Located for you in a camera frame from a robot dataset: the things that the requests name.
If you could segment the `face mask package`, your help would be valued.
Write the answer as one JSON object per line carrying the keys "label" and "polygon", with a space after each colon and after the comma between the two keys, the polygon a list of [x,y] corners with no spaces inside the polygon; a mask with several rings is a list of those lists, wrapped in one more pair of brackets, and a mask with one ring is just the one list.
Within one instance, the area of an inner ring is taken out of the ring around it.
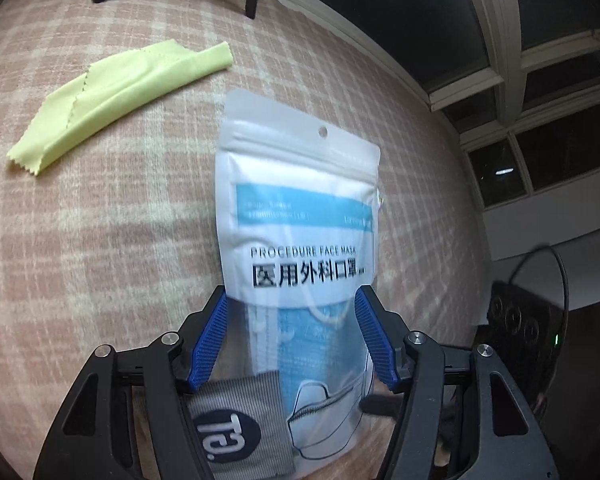
{"label": "face mask package", "polygon": [[380,151],[301,110],[236,89],[215,156],[227,296],[250,370],[278,375],[291,478],[355,446],[373,364],[354,314],[378,261]]}

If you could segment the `yellow-green microfiber cloth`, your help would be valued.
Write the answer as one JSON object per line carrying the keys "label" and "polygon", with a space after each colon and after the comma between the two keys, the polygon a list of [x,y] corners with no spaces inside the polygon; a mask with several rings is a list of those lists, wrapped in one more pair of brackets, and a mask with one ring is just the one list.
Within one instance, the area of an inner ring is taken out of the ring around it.
{"label": "yellow-green microfiber cloth", "polygon": [[46,96],[7,158],[37,176],[118,119],[233,62],[225,41],[193,51],[170,39],[110,55]]}

